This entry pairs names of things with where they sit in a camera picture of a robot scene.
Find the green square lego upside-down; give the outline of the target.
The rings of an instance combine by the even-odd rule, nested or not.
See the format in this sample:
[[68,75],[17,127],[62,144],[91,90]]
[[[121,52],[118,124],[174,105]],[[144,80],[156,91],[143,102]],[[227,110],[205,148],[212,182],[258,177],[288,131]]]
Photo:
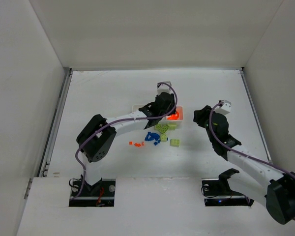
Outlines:
[[161,129],[161,127],[162,127],[162,125],[161,124],[157,124],[154,128],[155,128],[155,130],[160,130]]

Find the green long lego upside-down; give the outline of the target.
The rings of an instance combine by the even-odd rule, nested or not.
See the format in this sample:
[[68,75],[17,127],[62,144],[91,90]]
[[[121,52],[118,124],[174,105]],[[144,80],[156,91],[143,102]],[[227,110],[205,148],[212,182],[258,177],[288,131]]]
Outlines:
[[169,125],[165,124],[165,125],[162,125],[162,127],[159,129],[159,132],[161,134],[166,134],[169,129],[170,129]]

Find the green lego brick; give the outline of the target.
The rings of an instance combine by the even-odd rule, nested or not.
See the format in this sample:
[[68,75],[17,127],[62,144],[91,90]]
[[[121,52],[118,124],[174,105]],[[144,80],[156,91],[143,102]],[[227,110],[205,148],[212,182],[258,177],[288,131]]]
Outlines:
[[166,134],[161,134],[160,135],[160,141],[161,142],[166,142],[168,141],[168,136]]

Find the large blue arch lego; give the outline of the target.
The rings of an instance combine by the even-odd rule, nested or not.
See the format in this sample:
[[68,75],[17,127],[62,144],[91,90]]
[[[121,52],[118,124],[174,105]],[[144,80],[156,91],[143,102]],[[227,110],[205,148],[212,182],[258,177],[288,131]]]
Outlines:
[[154,133],[154,132],[148,132],[146,137],[145,137],[145,141],[157,141],[160,139],[160,135],[158,133]]

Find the green curved slope lego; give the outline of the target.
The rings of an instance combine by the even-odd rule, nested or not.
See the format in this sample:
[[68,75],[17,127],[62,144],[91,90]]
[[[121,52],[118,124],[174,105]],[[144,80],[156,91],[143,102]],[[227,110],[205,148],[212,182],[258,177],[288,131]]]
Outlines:
[[177,124],[176,123],[168,123],[167,125],[169,127],[169,130],[175,130],[175,129],[177,129]]

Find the green studded square lego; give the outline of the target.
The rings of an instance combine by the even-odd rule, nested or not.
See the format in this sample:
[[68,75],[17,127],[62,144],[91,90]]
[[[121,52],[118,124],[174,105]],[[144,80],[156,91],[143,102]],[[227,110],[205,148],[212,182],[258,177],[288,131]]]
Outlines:
[[180,139],[170,139],[170,146],[172,147],[179,147]]

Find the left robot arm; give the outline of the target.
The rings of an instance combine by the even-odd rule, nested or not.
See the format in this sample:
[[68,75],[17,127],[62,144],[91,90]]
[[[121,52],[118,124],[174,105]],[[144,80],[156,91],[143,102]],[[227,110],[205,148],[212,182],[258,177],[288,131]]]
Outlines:
[[100,188],[102,177],[90,176],[87,164],[101,161],[108,154],[114,138],[157,125],[162,118],[172,115],[176,111],[176,106],[177,94],[162,92],[155,97],[155,101],[133,113],[116,118],[94,115],[76,139],[78,149],[75,158],[83,168],[79,193],[83,190],[94,193]]

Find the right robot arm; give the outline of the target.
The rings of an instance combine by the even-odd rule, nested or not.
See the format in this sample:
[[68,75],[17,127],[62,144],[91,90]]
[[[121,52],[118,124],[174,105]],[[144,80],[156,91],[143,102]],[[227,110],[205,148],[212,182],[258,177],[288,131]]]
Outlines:
[[254,157],[234,138],[226,118],[230,110],[230,102],[220,100],[214,107],[195,110],[193,117],[206,130],[214,152],[237,167],[219,175],[222,193],[238,192],[258,202],[282,225],[295,221],[295,173]]

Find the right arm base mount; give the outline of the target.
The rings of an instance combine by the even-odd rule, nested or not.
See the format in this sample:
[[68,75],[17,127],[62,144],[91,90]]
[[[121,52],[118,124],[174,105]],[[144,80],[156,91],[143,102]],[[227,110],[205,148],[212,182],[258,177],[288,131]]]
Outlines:
[[201,193],[206,207],[251,207],[254,200],[233,191],[228,183],[232,175],[239,171],[231,168],[222,172],[217,178],[203,178]]

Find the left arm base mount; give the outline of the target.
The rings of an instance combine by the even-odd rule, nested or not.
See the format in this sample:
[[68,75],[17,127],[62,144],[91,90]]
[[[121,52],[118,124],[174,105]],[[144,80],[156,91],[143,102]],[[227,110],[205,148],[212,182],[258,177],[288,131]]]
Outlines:
[[77,197],[82,180],[72,179],[69,207],[114,207],[116,179],[102,179],[94,186],[85,183],[80,195]]

